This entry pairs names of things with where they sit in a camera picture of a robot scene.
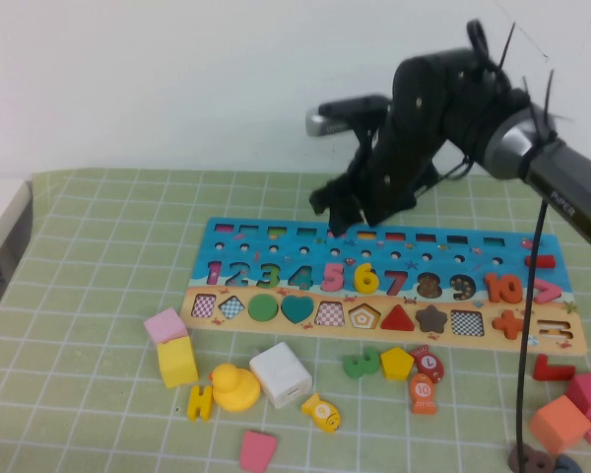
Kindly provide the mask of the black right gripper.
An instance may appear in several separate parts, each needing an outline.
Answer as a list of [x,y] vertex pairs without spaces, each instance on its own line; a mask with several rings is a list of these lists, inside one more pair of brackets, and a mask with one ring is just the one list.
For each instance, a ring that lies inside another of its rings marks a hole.
[[456,48],[404,60],[392,84],[392,103],[364,168],[352,183],[341,174],[309,195],[316,215],[330,211],[329,229],[343,235],[362,221],[381,223],[417,205],[421,178],[442,147],[444,112],[466,67],[466,50]]

